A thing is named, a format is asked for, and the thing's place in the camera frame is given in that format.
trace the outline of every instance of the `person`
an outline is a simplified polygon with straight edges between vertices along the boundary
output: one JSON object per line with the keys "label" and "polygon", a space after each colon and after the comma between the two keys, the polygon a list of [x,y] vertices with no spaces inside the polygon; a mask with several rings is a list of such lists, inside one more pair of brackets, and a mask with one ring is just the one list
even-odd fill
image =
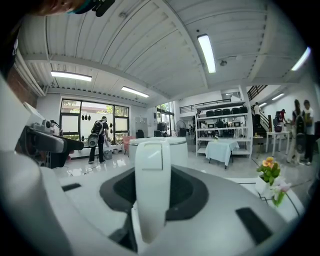
{"label": "person", "polygon": [[4,79],[8,78],[8,74],[13,64],[15,63],[18,34],[25,15],[58,15],[66,12],[74,12],[79,10],[86,0],[33,0],[9,2],[15,10],[7,16],[6,24],[3,26],[0,42],[0,72]]}
{"label": "person", "polygon": [[299,115],[301,115],[301,109],[300,109],[300,102],[299,100],[294,100],[294,111],[292,112],[292,140],[290,144],[289,153],[287,155],[286,161],[288,163],[291,163],[292,159],[294,160],[295,164],[298,164],[300,162],[300,154],[297,151],[297,145],[296,145],[296,136],[297,136],[297,126],[296,126],[296,119]]}
{"label": "person", "polygon": [[255,103],[255,106],[253,108],[254,110],[254,117],[255,117],[255,126],[260,126],[260,106],[258,105],[258,102]]}
{"label": "person", "polygon": [[314,110],[310,107],[310,102],[307,99],[304,101],[303,105],[304,111],[302,115],[306,126],[304,159],[306,165],[309,166],[312,163],[315,144]]}
{"label": "person", "polygon": [[[98,150],[99,150],[99,161],[100,164],[103,164],[106,160],[104,159],[104,143],[108,145],[108,124],[107,124],[107,117],[103,116],[101,120],[97,120],[94,122],[93,128],[91,132],[93,132],[94,127],[96,123],[100,123],[102,125],[102,131],[99,133],[99,139],[98,139]],[[96,146],[91,148],[90,156],[89,156],[89,164],[92,164],[95,161],[95,152],[96,152]]]}
{"label": "person", "polygon": [[61,136],[62,134],[59,125],[54,120],[50,120],[50,122],[52,127],[52,133],[56,136]]}
{"label": "person", "polygon": [[280,111],[280,117],[279,117],[279,122],[282,127],[281,131],[283,131],[283,132],[285,131],[285,123],[287,123],[287,120],[285,118],[285,113],[286,113],[286,110],[283,108]]}

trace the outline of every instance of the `potted plant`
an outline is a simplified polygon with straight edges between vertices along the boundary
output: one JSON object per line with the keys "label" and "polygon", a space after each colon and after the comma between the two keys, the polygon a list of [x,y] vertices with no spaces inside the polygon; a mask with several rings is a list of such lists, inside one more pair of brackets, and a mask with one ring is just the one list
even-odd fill
{"label": "potted plant", "polygon": [[280,168],[278,163],[274,162],[273,157],[267,157],[256,171],[262,173],[262,175],[259,175],[257,178],[255,190],[263,195],[270,191],[270,186],[274,184],[275,179],[280,174]]}

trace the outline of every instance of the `black pants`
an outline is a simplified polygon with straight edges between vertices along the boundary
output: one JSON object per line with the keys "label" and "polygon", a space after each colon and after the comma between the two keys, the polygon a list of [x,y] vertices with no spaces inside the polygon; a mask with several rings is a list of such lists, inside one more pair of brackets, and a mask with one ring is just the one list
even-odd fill
{"label": "black pants", "polygon": [[[105,143],[105,138],[102,134],[99,135],[98,139],[98,149],[99,149],[99,161],[102,163],[104,159],[104,143]],[[90,157],[89,157],[89,162],[92,162],[95,160],[95,152],[96,152],[96,147],[92,147],[90,151]]]}
{"label": "black pants", "polygon": [[313,154],[314,154],[314,145],[315,145],[315,136],[306,134],[305,135],[305,154],[304,158],[309,159],[312,162]]}
{"label": "black pants", "polygon": [[260,115],[259,114],[255,114],[255,125],[256,126],[260,126]]}

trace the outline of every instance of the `brick wall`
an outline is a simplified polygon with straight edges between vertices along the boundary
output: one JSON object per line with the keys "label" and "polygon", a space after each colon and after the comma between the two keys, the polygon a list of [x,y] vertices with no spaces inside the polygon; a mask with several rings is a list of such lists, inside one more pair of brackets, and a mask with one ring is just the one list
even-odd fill
{"label": "brick wall", "polygon": [[34,108],[37,107],[38,96],[32,91],[32,89],[26,84],[26,82],[21,78],[19,73],[15,68],[11,68],[7,83],[18,97],[18,99],[23,103],[27,102]]}

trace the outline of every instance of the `white shirt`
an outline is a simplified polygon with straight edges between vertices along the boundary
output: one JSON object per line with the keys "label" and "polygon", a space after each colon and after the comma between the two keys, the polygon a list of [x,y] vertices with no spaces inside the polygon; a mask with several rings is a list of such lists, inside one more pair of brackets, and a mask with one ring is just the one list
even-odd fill
{"label": "white shirt", "polygon": [[261,108],[259,107],[259,105],[255,105],[253,109],[254,109],[254,114],[255,115],[260,115],[260,109]]}
{"label": "white shirt", "polygon": [[51,127],[51,132],[52,132],[54,135],[57,135],[57,136],[59,136],[59,134],[60,134],[60,130],[59,130],[59,128],[58,128],[57,125],[54,125],[53,127]]}
{"label": "white shirt", "polygon": [[[304,113],[307,116],[309,116],[310,118],[314,118],[314,110],[309,107],[309,109],[305,109]],[[311,126],[307,126],[306,127],[306,134],[308,135],[315,135],[315,122],[312,120],[312,125]]]}

